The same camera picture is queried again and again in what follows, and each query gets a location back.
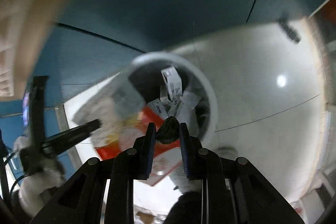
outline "white trash can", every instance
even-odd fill
[[[129,66],[116,75],[111,83],[128,78],[146,103],[159,98],[160,85],[164,84],[161,70],[174,66],[182,80],[182,89],[192,81],[193,89],[202,99],[195,107],[199,126],[198,138],[204,147],[209,147],[218,119],[217,100],[205,75],[188,60],[168,52],[151,52],[136,57]]]

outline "tile floor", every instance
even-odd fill
[[[219,119],[209,148],[235,147],[292,202],[306,191],[321,157],[324,94],[305,20],[290,25],[301,36],[298,45],[272,23],[216,32],[167,50],[198,66],[214,88]],[[102,85],[65,103],[70,127],[78,106]],[[96,155],[89,140],[76,147],[83,161]],[[173,187],[169,178],[156,187],[135,182],[134,202],[167,213],[180,195]]]

